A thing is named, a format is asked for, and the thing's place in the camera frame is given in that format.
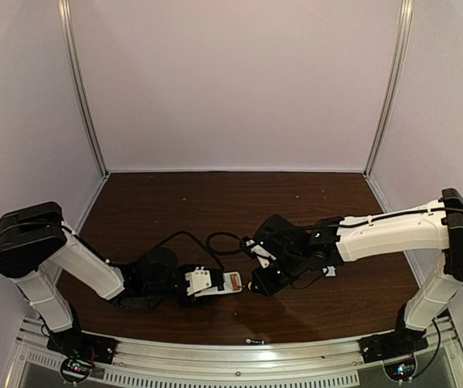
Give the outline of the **white remote control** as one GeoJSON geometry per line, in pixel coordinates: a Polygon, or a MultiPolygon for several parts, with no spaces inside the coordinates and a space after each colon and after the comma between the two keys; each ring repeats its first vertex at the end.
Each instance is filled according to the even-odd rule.
{"type": "Polygon", "coordinates": [[[219,288],[218,286],[213,286],[209,289],[206,289],[204,291],[201,291],[196,294],[196,297],[209,297],[209,296],[222,296],[222,295],[227,295],[227,294],[232,294],[232,293],[240,293],[240,292],[234,292],[230,280],[230,275],[233,273],[238,273],[239,272],[225,272],[224,273],[224,280],[223,280],[223,285],[219,288]]]}

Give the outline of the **white battery cover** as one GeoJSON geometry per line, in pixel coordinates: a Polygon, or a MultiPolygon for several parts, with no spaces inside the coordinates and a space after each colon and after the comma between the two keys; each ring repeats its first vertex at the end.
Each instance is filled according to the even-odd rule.
{"type": "Polygon", "coordinates": [[[336,268],[335,266],[327,266],[322,270],[322,274],[324,277],[335,277],[336,276],[336,268]]]}

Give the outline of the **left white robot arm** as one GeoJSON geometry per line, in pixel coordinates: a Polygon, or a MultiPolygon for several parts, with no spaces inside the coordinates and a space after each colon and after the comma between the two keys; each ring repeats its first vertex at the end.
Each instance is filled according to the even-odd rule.
{"type": "Polygon", "coordinates": [[[191,305],[225,291],[223,264],[206,268],[178,263],[163,245],[137,260],[116,264],[103,258],[64,220],[53,201],[0,217],[0,274],[12,280],[52,334],[78,331],[74,308],[58,291],[46,268],[55,264],[120,309],[152,310],[165,300],[191,305]]]}

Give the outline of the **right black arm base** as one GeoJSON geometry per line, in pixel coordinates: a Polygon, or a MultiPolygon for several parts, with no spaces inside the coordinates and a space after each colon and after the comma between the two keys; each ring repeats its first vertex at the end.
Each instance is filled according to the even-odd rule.
{"type": "Polygon", "coordinates": [[[358,341],[365,364],[381,361],[385,375],[394,382],[410,382],[417,373],[415,353],[428,347],[424,332],[391,331],[370,335],[358,341]]]}

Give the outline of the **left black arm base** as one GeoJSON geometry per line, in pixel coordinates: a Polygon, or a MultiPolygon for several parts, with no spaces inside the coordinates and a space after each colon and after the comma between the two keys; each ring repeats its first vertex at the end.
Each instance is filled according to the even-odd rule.
{"type": "Polygon", "coordinates": [[[47,349],[65,357],[59,373],[66,382],[77,385],[92,375],[97,364],[112,363],[116,345],[117,341],[113,338],[69,329],[50,332],[47,349]]]}

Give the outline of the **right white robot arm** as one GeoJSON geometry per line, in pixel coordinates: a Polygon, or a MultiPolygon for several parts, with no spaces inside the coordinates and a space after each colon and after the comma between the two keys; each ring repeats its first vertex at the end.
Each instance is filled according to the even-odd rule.
{"type": "Polygon", "coordinates": [[[395,329],[400,335],[421,335],[463,288],[463,197],[447,188],[440,199],[412,209],[332,217],[311,226],[295,226],[275,214],[246,242],[246,250],[260,262],[248,288],[263,296],[274,295],[309,271],[376,255],[436,250],[436,268],[402,307],[395,329]]]}

